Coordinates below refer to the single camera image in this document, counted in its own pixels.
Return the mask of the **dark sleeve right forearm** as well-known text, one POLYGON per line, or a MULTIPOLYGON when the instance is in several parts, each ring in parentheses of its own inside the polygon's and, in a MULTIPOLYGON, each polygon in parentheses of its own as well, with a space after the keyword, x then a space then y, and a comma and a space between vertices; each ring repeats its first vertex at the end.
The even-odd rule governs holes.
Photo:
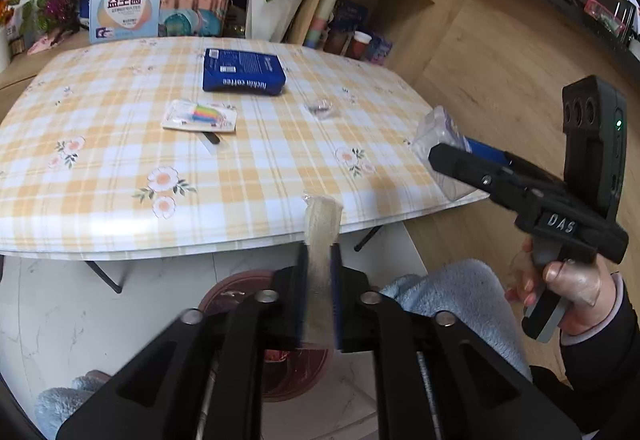
POLYGON ((621 275, 616 299, 597 327, 560 338, 567 382, 548 368, 530 368, 534 386, 593 439, 639 437, 639 323, 621 275))

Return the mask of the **right hand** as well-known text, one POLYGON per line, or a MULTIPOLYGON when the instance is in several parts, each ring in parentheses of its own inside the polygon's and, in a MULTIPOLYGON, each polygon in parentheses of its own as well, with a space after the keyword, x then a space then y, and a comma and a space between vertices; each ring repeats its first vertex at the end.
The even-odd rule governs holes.
POLYGON ((511 263, 512 285, 504 297, 509 303, 525 308, 537 301, 536 290, 542 283, 549 290, 570 301, 560 329, 566 335, 590 332, 608 319, 617 299, 617 287, 601 256, 591 265, 553 261, 539 273, 532 261, 533 240, 526 238, 511 263))

